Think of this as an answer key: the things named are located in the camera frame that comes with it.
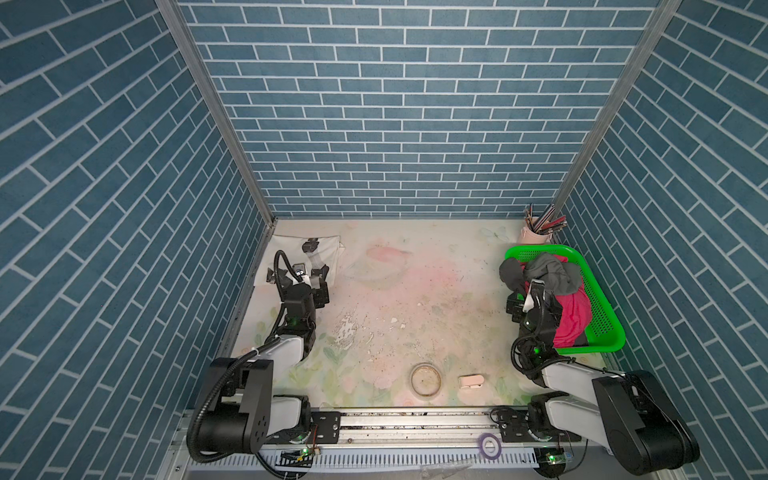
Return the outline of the white t shirt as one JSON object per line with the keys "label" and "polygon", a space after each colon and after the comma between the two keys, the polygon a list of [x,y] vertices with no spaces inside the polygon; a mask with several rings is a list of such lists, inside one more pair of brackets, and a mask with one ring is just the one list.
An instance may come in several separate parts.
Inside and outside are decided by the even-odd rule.
{"label": "white t shirt", "polygon": [[290,263],[303,264],[307,269],[319,269],[323,265],[329,267],[326,282],[330,287],[335,283],[342,254],[345,251],[340,236],[329,237],[296,237],[273,236],[266,246],[263,258],[253,280],[254,287],[267,285],[267,272],[273,268],[274,254],[282,250]]}

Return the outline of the green plastic basket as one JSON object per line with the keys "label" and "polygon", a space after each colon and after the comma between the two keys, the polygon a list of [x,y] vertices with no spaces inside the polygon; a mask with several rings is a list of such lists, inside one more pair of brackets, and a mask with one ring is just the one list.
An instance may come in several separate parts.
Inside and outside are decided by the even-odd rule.
{"label": "green plastic basket", "polygon": [[560,348],[558,352],[561,355],[575,356],[620,351],[626,342],[624,328],[581,253],[566,245],[517,245],[505,252],[505,259],[516,258],[521,263],[525,263],[543,252],[567,259],[568,264],[577,265],[580,268],[583,287],[589,298],[592,312],[591,322],[584,330],[587,345]]}

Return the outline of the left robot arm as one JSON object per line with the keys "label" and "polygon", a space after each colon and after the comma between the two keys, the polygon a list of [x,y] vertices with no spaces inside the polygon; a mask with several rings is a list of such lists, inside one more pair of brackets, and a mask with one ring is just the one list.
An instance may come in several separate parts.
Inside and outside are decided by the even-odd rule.
{"label": "left robot arm", "polygon": [[191,417],[186,445],[199,463],[257,454],[269,441],[300,443],[312,429],[306,396],[276,395],[277,376],[305,360],[316,340],[316,310],[329,302],[323,265],[306,276],[272,268],[281,305],[263,345],[208,367]]}

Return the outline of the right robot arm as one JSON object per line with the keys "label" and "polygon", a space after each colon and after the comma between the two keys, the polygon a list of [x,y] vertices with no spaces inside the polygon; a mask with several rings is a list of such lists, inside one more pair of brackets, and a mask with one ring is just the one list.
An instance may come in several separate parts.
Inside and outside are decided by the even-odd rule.
{"label": "right robot arm", "polygon": [[653,374],[611,372],[558,353],[560,309],[553,296],[512,293],[506,311],[519,326],[512,366],[545,390],[528,405],[531,436],[553,441],[575,434],[604,447],[636,476],[700,459],[697,438]]}

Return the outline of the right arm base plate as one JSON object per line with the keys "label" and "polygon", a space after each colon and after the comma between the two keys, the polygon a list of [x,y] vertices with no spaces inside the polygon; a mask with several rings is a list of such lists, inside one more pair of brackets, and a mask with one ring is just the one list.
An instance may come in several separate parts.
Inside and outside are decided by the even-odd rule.
{"label": "right arm base plate", "polygon": [[489,412],[489,417],[505,443],[574,443],[582,440],[578,434],[554,427],[545,413],[531,413],[528,408],[496,407]]}

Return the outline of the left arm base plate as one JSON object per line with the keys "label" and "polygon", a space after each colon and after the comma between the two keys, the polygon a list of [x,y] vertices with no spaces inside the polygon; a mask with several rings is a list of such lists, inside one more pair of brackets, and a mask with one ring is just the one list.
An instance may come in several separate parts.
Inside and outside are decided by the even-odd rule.
{"label": "left arm base plate", "polygon": [[267,437],[266,444],[337,444],[342,415],[339,411],[307,410],[296,426]]}

